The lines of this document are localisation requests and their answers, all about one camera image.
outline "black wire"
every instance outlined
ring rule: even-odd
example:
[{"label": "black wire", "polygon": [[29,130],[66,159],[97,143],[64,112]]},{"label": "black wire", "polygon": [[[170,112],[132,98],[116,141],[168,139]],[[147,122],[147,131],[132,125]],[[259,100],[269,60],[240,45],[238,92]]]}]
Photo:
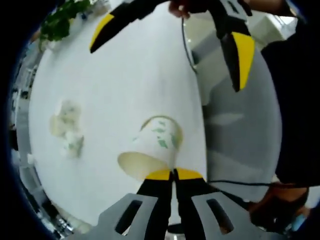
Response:
[{"label": "black wire", "polygon": [[284,185],[282,183],[278,182],[272,182],[272,183],[262,183],[262,182],[241,182],[241,181],[231,181],[231,180],[212,180],[208,181],[208,184],[212,183],[226,183],[226,184],[235,184],[235,185],[243,185],[243,186],[253,186],[253,187],[272,187],[272,188],[278,188],[278,189],[301,189],[301,188],[311,188],[311,187],[318,187],[320,186],[319,183],[315,184],[300,184],[300,183],[295,183],[295,184],[288,184]]},{"label": "black wire", "polygon": [[190,56],[189,56],[189,54],[188,54],[188,48],[187,48],[187,43],[186,43],[186,38],[185,38],[184,23],[185,23],[185,19],[182,18],[182,21],[181,21],[181,29],[182,29],[183,46],[184,46],[185,54],[186,54],[186,57],[188,58],[190,67],[191,67],[192,71],[194,71],[194,73],[196,74],[197,71],[195,70],[194,65],[192,64],[192,61],[191,61]]}]

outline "person's arm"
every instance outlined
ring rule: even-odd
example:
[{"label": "person's arm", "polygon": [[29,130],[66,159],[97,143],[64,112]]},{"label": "person's arm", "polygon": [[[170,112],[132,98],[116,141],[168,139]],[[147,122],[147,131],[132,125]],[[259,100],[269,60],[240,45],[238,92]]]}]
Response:
[{"label": "person's arm", "polygon": [[292,16],[285,0],[244,0],[252,10],[273,15]]}]

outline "white table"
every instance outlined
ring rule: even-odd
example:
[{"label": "white table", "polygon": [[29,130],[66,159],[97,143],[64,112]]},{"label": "white table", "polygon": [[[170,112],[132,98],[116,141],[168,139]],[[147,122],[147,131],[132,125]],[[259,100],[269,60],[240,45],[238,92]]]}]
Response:
[{"label": "white table", "polygon": [[[170,116],[183,128],[177,165],[205,178],[207,174],[201,101],[183,47],[181,20],[168,13],[165,3],[90,54],[99,21],[87,22],[59,51],[44,53],[29,109],[32,154],[47,196],[92,225],[102,211],[141,185],[120,169],[117,157],[152,116]],[[81,105],[80,159],[64,158],[61,140],[49,131],[50,116],[61,99]],[[175,223],[178,209],[172,209],[170,222]]]}]

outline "cable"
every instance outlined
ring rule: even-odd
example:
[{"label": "cable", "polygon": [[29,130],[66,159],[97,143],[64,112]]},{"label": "cable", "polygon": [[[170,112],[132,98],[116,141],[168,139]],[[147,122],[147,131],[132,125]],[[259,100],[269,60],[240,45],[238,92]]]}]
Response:
[{"label": "cable", "polygon": [[235,185],[243,185],[243,186],[253,186],[253,187],[272,187],[272,188],[279,188],[279,189],[301,189],[301,188],[311,188],[311,187],[318,187],[320,184],[315,183],[315,184],[291,184],[291,185],[284,185],[282,183],[277,183],[277,182],[272,182],[272,183],[262,183],[262,182],[254,182],[254,183],[249,183],[249,182],[241,182],[241,181],[231,181],[231,180],[213,180],[213,181],[208,181],[208,184],[212,183],[226,183],[226,184],[235,184]]},{"label": "cable", "polygon": [[192,71],[194,71],[194,73],[196,74],[197,71],[195,70],[194,65],[192,64],[192,61],[191,61],[190,56],[189,56],[189,54],[188,54],[188,48],[187,48],[187,43],[186,43],[186,38],[185,38],[185,28],[184,28],[184,24],[185,24],[185,19],[182,18],[182,21],[181,21],[181,29],[182,29],[183,46],[184,46],[185,54],[186,54],[186,57],[188,58],[190,67],[191,67]]}]

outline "green plant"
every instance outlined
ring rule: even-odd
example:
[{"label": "green plant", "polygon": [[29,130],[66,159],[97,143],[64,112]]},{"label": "green plant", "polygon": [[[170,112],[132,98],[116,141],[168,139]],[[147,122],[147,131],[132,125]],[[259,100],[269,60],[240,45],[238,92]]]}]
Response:
[{"label": "green plant", "polygon": [[70,21],[90,6],[90,0],[68,0],[49,14],[40,27],[39,48],[44,41],[60,41],[69,35]]}]

